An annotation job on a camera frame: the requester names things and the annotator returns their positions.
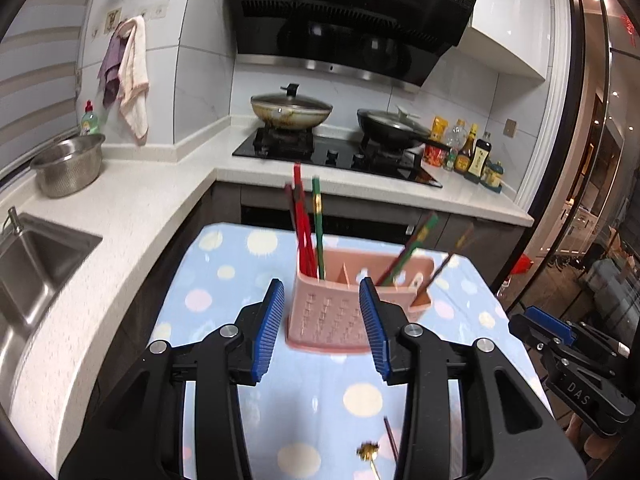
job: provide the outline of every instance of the table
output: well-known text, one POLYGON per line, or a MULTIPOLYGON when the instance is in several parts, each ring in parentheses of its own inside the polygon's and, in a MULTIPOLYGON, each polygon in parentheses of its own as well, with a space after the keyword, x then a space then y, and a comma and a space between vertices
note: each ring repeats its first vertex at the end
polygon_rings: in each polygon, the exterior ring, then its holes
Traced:
MULTIPOLYGON (((400 246, 325 236, 326 246, 398 254, 400 246)), ((443 253, 427 251, 436 266, 443 253)), ((172 346, 201 341, 260 301, 272 278, 282 280, 287 307, 292 296, 296 239, 292 232, 231 224, 207 226, 186 254, 164 300, 151 340, 172 346)), ((508 331, 500 303, 474 268, 455 256, 430 287, 433 306, 420 323, 448 341, 471 344, 491 338, 549 408, 522 343, 508 331)), ((184 404, 184 475, 196 479, 193 456, 194 383, 184 404)), ((289 348, 281 327, 268 373, 254 388, 240 386, 239 400, 250 465, 256 480, 309 478, 373 480, 356 448, 380 441, 376 465, 393 478, 395 463, 383 416, 396 441, 402 433, 406 387, 386 386, 370 354, 314 354, 289 348)), ((450 381, 452 474, 460 475, 460 396, 450 381)))

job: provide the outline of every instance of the gold spoon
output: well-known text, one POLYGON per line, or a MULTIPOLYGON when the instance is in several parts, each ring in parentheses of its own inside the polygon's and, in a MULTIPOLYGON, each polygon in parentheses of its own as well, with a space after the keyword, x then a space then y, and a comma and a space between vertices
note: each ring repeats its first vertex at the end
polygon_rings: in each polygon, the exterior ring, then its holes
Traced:
POLYGON ((376 480, 380 480, 380 475, 378 474, 378 470, 376 469, 376 465, 373 462, 378 457, 378 450, 380 446, 375 442, 364 442, 357 450, 356 454, 360 457, 363 462, 370 462, 371 470, 376 477, 376 480))

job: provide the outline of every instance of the pot lid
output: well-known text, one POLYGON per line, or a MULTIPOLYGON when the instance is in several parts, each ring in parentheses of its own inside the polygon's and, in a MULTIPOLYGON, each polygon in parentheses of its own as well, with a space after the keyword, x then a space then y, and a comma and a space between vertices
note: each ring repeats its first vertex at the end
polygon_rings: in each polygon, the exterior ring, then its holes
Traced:
POLYGON ((296 83, 290 83, 289 86, 280 87, 287 92, 286 94, 255 95, 251 97, 251 102, 259 102, 276 106, 288 106, 301 110, 316 110, 322 112, 330 112, 334 109, 333 106, 319 101, 318 99, 313 99, 312 97, 306 97, 303 95, 297 95, 299 86, 300 85, 296 83))
POLYGON ((413 132, 422 136, 428 136, 430 134, 428 129, 420 123, 412 120, 411 117, 417 116, 408 114, 406 110, 401 107, 398 107, 398 111, 396 113, 383 112, 382 110, 365 110, 361 108, 358 110, 358 115, 365 116, 372 121, 384 124, 385 126, 391 126, 392 128, 397 128, 404 132, 413 132))

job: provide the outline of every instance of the black cooktop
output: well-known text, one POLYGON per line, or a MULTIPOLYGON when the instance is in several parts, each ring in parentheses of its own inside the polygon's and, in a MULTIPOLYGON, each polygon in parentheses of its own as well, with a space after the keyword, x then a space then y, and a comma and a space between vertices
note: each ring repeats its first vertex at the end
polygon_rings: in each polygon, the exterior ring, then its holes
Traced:
POLYGON ((361 142, 353 142, 315 136, 311 130, 292 132, 265 126, 258 128, 233 155, 301 162, 442 187, 421 167, 420 155, 391 152, 367 136, 361 142))

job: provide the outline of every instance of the wok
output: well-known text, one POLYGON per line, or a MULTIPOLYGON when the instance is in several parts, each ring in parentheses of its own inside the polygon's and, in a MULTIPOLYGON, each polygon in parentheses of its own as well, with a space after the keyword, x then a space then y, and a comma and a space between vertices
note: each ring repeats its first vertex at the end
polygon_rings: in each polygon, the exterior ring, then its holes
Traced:
POLYGON ((298 86, 290 83, 280 87, 286 94, 267 94, 251 97, 251 108, 267 126, 285 130, 307 130, 323 123, 333 106, 311 97, 297 95, 298 86))
POLYGON ((413 121, 401 107, 398 107, 397 114, 361 108, 358 110, 358 124, 364 134, 388 150, 408 150, 420 144, 449 149, 440 142, 430 140, 430 131, 413 121))

